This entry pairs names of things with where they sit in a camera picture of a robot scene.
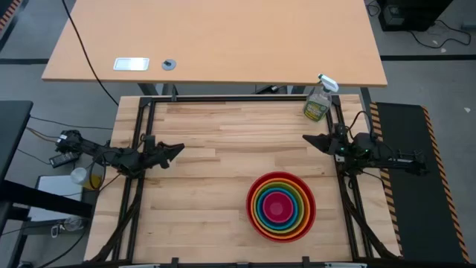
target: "black equipment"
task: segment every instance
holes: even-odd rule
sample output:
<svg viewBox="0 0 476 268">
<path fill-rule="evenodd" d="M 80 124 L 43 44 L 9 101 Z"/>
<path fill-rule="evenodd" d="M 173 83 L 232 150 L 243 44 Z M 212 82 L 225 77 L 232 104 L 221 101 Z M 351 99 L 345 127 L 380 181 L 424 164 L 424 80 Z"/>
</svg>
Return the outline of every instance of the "black equipment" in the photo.
<svg viewBox="0 0 476 268">
<path fill-rule="evenodd" d="M 426 31 L 453 0 L 377 0 L 383 31 Z"/>
<path fill-rule="evenodd" d="M 363 168 L 402 169 L 418 176 L 428 172 L 421 151 L 395 153 L 369 133 L 358 133 L 350 143 L 348 132 L 343 124 L 334 124 L 329 135 L 303 135 L 303 138 L 323 153 L 340 156 L 338 162 L 343 164 L 339 169 L 346 174 L 359 175 Z"/>
<path fill-rule="evenodd" d="M 77 130 L 64 130 L 58 138 L 56 151 L 61 153 L 86 153 L 93 157 L 99 165 L 105 163 L 118 170 L 124 176 L 135 178 L 147 168 L 160 165 L 168 168 L 172 161 L 184 148 L 184 144 L 168 145 L 160 141 L 155 145 L 155 136 L 143 137 L 144 151 L 138 148 L 118 148 L 96 144 L 84 139 Z"/>
</svg>

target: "cleaning spray bottle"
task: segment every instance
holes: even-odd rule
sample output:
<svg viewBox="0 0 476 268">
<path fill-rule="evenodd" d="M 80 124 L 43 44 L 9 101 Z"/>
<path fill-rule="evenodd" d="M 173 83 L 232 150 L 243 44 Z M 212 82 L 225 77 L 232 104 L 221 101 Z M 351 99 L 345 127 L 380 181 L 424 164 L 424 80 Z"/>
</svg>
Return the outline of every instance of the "cleaning spray bottle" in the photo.
<svg viewBox="0 0 476 268">
<path fill-rule="evenodd" d="M 318 77 L 323 86 L 309 93 L 303 108 L 304 115 L 316 122 L 321 120 L 329 110 L 332 101 L 331 92 L 336 93 L 339 90 L 339 85 L 334 80 L 323 74 L 319 74 Z"/>
</svg>

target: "stacked bowls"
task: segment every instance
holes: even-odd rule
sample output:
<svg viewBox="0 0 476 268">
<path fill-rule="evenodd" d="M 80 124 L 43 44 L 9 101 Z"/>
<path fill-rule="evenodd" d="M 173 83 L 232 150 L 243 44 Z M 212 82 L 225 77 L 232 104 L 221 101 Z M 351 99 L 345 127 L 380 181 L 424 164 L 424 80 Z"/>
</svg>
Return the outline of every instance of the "stacked bowls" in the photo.
<svg viewBox="0 0 476 268">
<path fill-rule="evenodd" d="M 286 172 L 271 172 L 251 186 L 246 211 L 260 235 L 286 243 L 303 237 L 311 229 L 315 200 L 302 179 Z"/>
</svg>

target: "hazard stripe tape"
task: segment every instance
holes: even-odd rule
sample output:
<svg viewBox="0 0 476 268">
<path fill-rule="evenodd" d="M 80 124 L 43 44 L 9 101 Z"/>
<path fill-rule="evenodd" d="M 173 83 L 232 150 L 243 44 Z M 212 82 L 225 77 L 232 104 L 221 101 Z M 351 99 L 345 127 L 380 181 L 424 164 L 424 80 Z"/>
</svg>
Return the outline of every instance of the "hazard stripe tape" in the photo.
<svg viewBox="0 0 476 268">
<path fill-rule="evenodd" d="M 13 18 L 13 14 L 15 14 L 16 8 L 19 7 L 20 3 L 19 0 L 12 1 L 5 13 L 0 16 L 0 32 L 7 27 L 8 21 Z"/>
<path fill-rule="evenodd" d="M 370 105 L 370 114 L 372 117 L 373 132 L 379 141 L 384 141 L 382 137 L 382 125 L 380 124 L 379 106 L 377 103 L 372 102 Z M 393 231 L 395 232 L 395 238 L 399 245 L 400 254 L 403 255 L 402 244 L 400 243 L 399 225 L 396 218 L 395 202 L 393 201 L 392 182 L 390 181 L 390 174 L 387 168 L 380 169 L 380 178 L 385 193 L 385 199 L 387 200 L 388 211 L 390 212 L 390 218 L 392 219 Z"/>
<path fill-rule="evenodd" d="M 458 240 L 460 241 L 461 255 L 466 262 L 470 262 L 468 251 L 466 250 L 466 245 L 464 243 L 463 234 L 461 232 L 460 223 L 458 222 L 458 217 L 456 214 L 456 209 L 454 207 L 453 198 L 451 197 L 451 191 L 449 190 L 448 180 L 446 179 L 445 168 L 443 167 L 443 161 L 441 160 L 440 151 L 438 150 L 437 139 L 434 136 L 433 125 L 431 124 L 430 114 L 428 110 L 422 106 L 423 113 L 425 114 L 426 126 L 428 127 L 428 133 L 431 139 L 431 145 L 433 146 L 433 153 L 437 160 L 437 166 L 440 170 L 441 183 L 443 184 L 443 190 L 445 191 L 446 201 L 448 201 L 448 208 L 453 220 L 453 226 Z"/>
</svg>

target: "wooden table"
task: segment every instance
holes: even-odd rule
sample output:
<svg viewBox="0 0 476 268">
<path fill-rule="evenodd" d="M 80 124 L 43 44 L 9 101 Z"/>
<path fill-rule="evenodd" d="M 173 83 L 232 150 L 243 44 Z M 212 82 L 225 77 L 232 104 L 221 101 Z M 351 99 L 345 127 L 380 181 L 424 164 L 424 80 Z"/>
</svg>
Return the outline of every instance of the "wooden table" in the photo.
<svg viewBox="0 0 476 268">
<path fill-rule="evenodd" d="M 71 15 L 102 81 L 387 85 L 364 1 L 78 0 Z M 118 57 L 149 69 L 114 71 Z M 95 81 L 70 22 L 42 79 Z"/>
<path fill-rule="evenodd" d="M 131 144 L 138 101 L 121 98 L 113 146 Z M 341 101 L 349 124 L 362 110 L 359 97 L 342 95 Z M 301 137 L 327 133 L 327 123 L 304 118 L 302 107 L 301 101 L 158 103 L 152 134 L 157 141 L 186 147 L 169 169 L 147 170 L 134 263 L 169 263 L 172 257 L 182 263 L 290 262 L 305 255 L 311 261 L 351 260 L 332 157 Z M 364 131 L 366 122 L 360 117 L 353 132 Z M 302 178 L 317 205 L 311 231 L 292 243 L 261 237 L 245 212 L 253 181 L 276 170 Z M 108 170 L 106 182 L 115 175 Z M 358 183 L 368 224 L 398 254 L 382 183 L 368 175 L 359 176 Z M 85 259 L 96 255 L 115 229 L 123 186 L 118 179 L 101 192 Z M 125 258 L 129 235 L 123 237 L 121 257 Z M 359 249 L 363 252 L 361 240 Z"/>
</svg>

